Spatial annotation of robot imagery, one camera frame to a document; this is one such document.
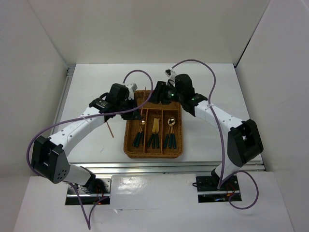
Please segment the copper chopstick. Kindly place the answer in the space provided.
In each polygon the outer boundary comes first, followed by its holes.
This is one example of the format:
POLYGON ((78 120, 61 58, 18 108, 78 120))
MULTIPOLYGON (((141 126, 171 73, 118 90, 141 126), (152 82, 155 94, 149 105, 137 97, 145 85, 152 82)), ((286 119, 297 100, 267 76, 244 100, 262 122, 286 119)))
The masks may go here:
MULTIPOLYGON (((144 101, 146 99, 146 89, 147 89, 147 87, 144 88, 144 93, 143 93, 143 98, 142 98, 142 100, 143 100, 142 105, 143 105, 143 103, 144 103, 144 101)), ((143 106, 140 108, 140 115, 141 116, 142 116, 142 112, 143 112, 143 106)))
POLYGON ((113 134, 113 132, 112 132, 112 129, 111 129, 109 123, 106 122, 106 125, 107 125, 107 127, 108 127, 108 129, 109 129, 109 132, 110 132, 110 134, 111 134, 111 137, 114 138, 114 134, 113 134))

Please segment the gold spoon green handle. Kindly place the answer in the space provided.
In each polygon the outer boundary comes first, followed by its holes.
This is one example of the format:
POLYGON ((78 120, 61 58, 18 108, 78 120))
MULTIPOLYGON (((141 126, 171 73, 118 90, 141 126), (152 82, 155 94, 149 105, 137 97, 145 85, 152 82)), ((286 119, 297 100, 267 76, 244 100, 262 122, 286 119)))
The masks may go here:
POLYGON ((165 137, 165 140, 164 140, 164 143, 163 143, 163 148, 167 148, 167 146, 168 146, 170 131, 171 131, 171 128, 172 128, 172 126, 174 124, 175 124, 175 118, 174 117, 170 117, 168 119, 169 129, 168 129, 168 132, 166 134, 166 137, 165 137))

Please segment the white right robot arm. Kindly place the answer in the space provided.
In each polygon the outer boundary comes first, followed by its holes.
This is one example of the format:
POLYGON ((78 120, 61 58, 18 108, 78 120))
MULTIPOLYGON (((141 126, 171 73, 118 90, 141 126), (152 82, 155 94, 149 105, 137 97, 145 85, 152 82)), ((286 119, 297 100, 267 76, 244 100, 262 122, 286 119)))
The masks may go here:
POLYGON ((195 92, 187 74, 178 74, 167 82, 158 81, 150 102, 178 102, 183 110, 219 130, 224 157, 222 163, 211 173, 211 185, 215 189, 226 186, 232 174, 264 150, 255 121, 239 119, 210 103, 207 97, 195 92))

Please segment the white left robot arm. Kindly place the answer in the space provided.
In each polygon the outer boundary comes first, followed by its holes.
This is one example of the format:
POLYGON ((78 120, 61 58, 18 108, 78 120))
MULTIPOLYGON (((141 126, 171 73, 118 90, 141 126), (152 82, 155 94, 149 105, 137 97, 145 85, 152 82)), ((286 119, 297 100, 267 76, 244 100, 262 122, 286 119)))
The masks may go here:
POLYGON ((96 187, 96 176, 86 168, 70 164, 68 155, 88 134, 119 112, 124 120, 140 119, 134 93, 136 84, 113 84, 108 93, 92 100, 77 121, 33 144, 31 167, 54 184, 62 181, 77 184, 85 193, 96 187))

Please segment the wicker cutlery tray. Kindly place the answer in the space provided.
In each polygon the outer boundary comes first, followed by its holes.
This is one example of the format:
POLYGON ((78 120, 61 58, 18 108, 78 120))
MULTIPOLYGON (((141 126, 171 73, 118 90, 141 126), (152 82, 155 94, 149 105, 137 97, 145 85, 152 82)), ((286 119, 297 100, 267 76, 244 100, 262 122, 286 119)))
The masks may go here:
POLYGON ((177 102, 168 105, 146 103, 141 120, 126 122, 124 152, 132 159, 175 159, 183 153, 182 109, 177 102))

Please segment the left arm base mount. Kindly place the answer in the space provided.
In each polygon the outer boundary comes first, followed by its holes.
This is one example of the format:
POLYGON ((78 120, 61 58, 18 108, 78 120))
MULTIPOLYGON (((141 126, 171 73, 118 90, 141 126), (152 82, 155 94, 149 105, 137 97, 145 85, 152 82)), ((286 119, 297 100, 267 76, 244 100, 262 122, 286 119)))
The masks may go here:
MULTIPOLYGON (((79 193, 81 202, 83 205, 94 205, 100 199, 101 205, 110 204, 110 192, 111 192, 112 178, 110 176, 104 176, 98 183, 96 183, 92 190, 88 190, 80 185, 74 184, 75 189, 79 193)), ((78 196, 72 186, 68 186, 65 205, 79 205, 78 196)))

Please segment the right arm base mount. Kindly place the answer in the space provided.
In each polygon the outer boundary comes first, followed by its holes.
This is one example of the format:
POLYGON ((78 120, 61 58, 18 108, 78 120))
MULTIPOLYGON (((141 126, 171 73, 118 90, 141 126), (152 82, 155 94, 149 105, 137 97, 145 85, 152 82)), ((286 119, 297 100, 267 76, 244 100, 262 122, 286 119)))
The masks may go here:
POLYGON ((212 176, 197 176, 196 181, 192 184, 197 189, 199 203, 220 203, 231 201, 242 201, 238 179, 232 176, 224 182, 218 189, 212 176))

